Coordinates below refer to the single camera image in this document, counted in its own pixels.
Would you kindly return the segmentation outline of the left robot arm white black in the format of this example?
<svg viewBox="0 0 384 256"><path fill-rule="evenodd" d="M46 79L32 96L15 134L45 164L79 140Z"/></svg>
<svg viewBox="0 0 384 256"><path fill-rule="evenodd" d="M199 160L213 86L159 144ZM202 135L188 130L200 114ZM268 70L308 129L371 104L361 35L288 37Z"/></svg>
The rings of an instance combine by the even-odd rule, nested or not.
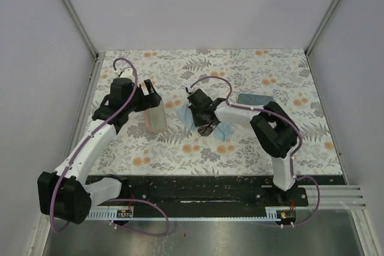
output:
<svg viewBox="0 0 384 256"><path fill-rule="evenodd" d="M41 213L80 224L91 209L110 199L117 205L127 203L130 190L120 177L105 176L89 185L86 180L106 145L128 122L129 114L156 108L160 102L150 79L143 85L126 77L114 79L81 141L55 171L44 171L38 177Z"/></svg>

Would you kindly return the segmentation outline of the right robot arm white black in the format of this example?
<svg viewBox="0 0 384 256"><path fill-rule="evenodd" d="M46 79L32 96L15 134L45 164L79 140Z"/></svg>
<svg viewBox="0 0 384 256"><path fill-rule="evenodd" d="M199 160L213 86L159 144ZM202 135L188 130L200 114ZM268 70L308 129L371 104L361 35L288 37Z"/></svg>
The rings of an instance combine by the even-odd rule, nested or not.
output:
<svg viewBox="0 0 384 256"><path fill-rule="evenodd" d="M231 104L224 98L212 100L201 89L188 93L193 123L202 136L209 136L220 124L251 128L262 149L271 157L274 172L273 198L285 206L295 197L293 154L302 144L298 127L276 102L264 106Z"/></svg>

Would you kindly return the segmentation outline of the pink glasses case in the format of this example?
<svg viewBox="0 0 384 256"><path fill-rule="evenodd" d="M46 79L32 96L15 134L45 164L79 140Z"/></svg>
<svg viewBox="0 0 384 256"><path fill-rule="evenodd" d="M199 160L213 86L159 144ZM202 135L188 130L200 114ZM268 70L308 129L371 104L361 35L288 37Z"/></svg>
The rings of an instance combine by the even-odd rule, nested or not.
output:
<svg viewBox="0 0 384 256"><path fill-rule="evenodd" d="M148 132L158 134L167 131L166 112L162 100L159 106L145 110L143 115Z"/></svg>

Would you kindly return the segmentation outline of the black sunglasses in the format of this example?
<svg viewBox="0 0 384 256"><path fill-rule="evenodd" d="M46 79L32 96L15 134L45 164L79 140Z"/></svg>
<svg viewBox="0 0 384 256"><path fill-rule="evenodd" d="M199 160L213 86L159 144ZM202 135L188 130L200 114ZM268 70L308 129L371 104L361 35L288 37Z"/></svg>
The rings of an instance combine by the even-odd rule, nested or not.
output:
<svg viewBox="0 0 384 256"><path fill-rule="evenodd" d="M207 124L207 125L202 125L201 127L198 127L197 129L197 132L203 136L203 137L207 137L209 135L212 134L212 132L214 131L214 129L217 127L217 124L216 123L210 123L210 124Z"/></svg>

